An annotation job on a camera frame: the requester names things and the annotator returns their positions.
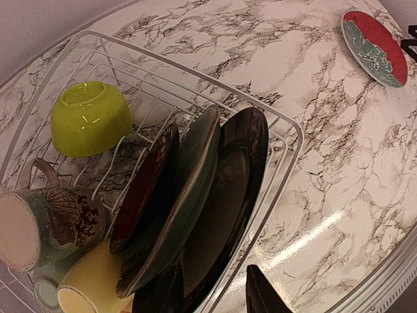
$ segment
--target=white wire dish rack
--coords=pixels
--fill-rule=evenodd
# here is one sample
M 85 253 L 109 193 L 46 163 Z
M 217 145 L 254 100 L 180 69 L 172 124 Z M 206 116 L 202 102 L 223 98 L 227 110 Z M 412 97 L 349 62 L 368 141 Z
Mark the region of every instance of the white wire dish rack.
M 50 111 L 64 90 L 87 80 L 118 87 L 134 114 L 135 126 L 116 148 L 103 155 L 67 158 L 51 144 Z M 303 132 L 297 122 L 271 106 L 149 50 L 94 31 L 82 31 L 66 45 L 31 99 L 0 169 L 2 188 L 15 189 L 24 164 L 40 157 L 54 166 L 63 185 L 94 188 L 93 197 L 100 197 L 116 213 L 143 156 L 164 127 L 175 120 L 182 138 L 211 104 L 220 107 L 222 123 L 237 111 L 256 106 L 265 113 L 270 130 L 268 164 L 251 220 L 237 252 L 198 309 L 221 312 L 216 307 L 232 281 L 246 270 L 244 262 L 279 200 L 303 144 Z M 34 171 L 32 175 L 32 187 L 46 185 L 41 173 Z M 0 288 L 13 294 L 14 301 L 28 312 L 41 312 L 22 296 L 22 292 L 31 292 L 31 275 L 18 276 L 10 269 L 8 274 L 13 279 L 2 279 Z M 12 311 L 1 303 L 0 312 Z

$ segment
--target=mug handle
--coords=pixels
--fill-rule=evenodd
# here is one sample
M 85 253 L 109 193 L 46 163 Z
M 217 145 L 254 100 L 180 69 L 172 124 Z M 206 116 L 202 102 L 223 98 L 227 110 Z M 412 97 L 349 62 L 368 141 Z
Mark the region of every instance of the mug handle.
M 38 168 L 38 170 L 40 170 L 46 176 L 46 179 L 48 180 L 48 183 L 51 187 L 59 186 L 59 178 L 53 167 L 42 158 L 34 158 L 26 163 L 25 167 L 23 168 L 22 175 L 20 176 L 20 188 L 30 189 L 31 172 L 33 166 Z

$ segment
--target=yellow-green bowl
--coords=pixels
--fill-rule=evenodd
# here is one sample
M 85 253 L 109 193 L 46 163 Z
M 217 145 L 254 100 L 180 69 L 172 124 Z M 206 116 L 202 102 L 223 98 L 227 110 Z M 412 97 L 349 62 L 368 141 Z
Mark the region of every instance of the yellow-green bowl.
M 53 145 L 72 158 L 99 155 L 115 147 L 132 126 L 132 113 L 122 93 L 102 82 L 71 87 L 51 112 Z

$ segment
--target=yellow cup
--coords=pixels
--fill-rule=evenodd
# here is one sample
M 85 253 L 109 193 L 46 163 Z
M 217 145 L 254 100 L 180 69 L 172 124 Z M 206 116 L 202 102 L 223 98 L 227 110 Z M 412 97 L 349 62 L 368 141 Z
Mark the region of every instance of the yellow cup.
M 116 285 L 122 257 L 110 254 L 109 241 L 82 257 L 59 285 L 58 301 L 65 313 L 119 313 L 133 295 L 119 299 Z

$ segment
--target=white marble surface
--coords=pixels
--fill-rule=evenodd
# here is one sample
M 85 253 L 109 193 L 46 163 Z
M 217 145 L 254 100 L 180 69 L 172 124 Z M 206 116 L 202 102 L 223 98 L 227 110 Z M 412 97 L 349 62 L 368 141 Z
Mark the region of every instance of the white marble surface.
M 377 0 L 144 0 L 91 26 L 237 86 L 301 124 L 300 160 L 248 260 L 294 312 L 324 312 L 346 296 L 417 217 L 417 66 L 407 57 L 404 88 L 373 81 L 341 36 L 341 16 L 353 8 L 401 36 Z M 62 48 L 0 91 L 2 147 Z M 68 64 L 84 48 L 74 48 Z M 37 110 L 28 128 L 45 112 Z M 215 312 L 245 312 L 244 283 L 242 270 Z

